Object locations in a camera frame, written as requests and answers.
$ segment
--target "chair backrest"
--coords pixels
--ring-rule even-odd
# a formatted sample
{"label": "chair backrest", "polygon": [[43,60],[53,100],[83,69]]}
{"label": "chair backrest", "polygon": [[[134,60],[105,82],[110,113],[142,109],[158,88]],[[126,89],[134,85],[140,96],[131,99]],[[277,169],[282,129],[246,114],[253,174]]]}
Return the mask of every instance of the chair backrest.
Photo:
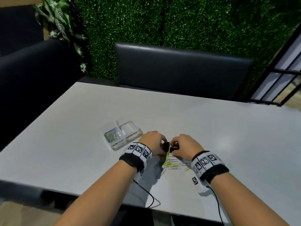
{"label": "chair backrest", "polygon": [[77,60],[57,39],[0,57],[0,151],[83,76]]}
{"label": "chair backrest", "polygon": [[115,43],[121,85],[230,100],[252,61],[189,49]]}

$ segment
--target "table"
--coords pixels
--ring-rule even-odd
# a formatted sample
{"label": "table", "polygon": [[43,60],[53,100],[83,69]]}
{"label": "table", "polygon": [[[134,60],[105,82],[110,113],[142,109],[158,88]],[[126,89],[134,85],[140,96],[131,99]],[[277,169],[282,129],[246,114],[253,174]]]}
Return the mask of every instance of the table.
{"label": "table", "polygon": [[[301,114],[294,109],[75,83],[0,153],[0,179],[82,194],[123,152],[107,148],[99,131],[118,117],[168,140],[191,135],[290,225],[299,225]],[[193,172],[167,170],[157,179],[158,159],[140,181],[160,201],[154,209],[220,221],[214,196],[196,192]],[[132,184],[124,203],[151,201]],[[222,217],[229,222],[223,211]]]}

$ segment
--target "wire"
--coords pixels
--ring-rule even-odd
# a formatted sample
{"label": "wire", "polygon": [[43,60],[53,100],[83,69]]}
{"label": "wire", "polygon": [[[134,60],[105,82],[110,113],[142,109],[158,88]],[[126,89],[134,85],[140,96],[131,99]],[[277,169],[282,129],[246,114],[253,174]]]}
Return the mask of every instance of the wire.
{"label": "wire", "polygon": [[154,201],[155,201],[155,198],[153,197],[153,195],[151,195],[150,192],[148,192],[145,188],[143,188],[138,182],[136,182],[134,179],[133,179],[133,181],[134,181],[141,189],[143,189],[145,192],[147,192],[147,193],[152,197],[153,202],[151,203],[150,206],[147,207],[147,209],[149,209],[149,208],[153,205],[153,203],[154,203]]}
{"label": "wire", "polygon": [[206,186],[206,187],[209,188],[209,189],[211,189],[212,192],[214,193],[214,196],[215,196],[216,201],[217,201],[217,207],[218,207],[218,209],[219,209],[219,216],[220,216],[220,218],[221,218],[222,225],[225,226],[225,225],[224,225],[224,222],[223,222],[223,219],[222,219],[222,216],[221,216],[221,211],[220,211],[220,208],[219,208],[219,200],[217,199],[217,196],[216,196],[215,192],[213,191],[213,189],[212,189],[210,186]]}

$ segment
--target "person's left hand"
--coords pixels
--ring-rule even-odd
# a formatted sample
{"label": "person's left hand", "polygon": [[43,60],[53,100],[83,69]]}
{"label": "person's left hand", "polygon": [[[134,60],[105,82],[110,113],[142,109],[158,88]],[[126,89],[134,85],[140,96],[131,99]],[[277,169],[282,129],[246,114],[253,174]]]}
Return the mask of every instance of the person's left hand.
{"label": "person's left hand", "polygon": [[158,133],[157,131],[147,132],[143,134],[138,140],[139,143],[148,146],[153,156],[164,155],[166,152],[162,150],[162,140],[167,142],[164,135]]}

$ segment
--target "plastic container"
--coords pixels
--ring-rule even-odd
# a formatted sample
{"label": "plastic container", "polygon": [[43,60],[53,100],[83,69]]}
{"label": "plastic container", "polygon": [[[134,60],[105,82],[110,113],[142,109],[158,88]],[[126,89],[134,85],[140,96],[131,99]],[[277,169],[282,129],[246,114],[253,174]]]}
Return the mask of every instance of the plastic container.
{"label": "plastic container", "polygon": [[122,119],[116,119],[102,126],[101,132],[108,147],[114,151],[119,150],[143,134],[133,121],[123,122]]}

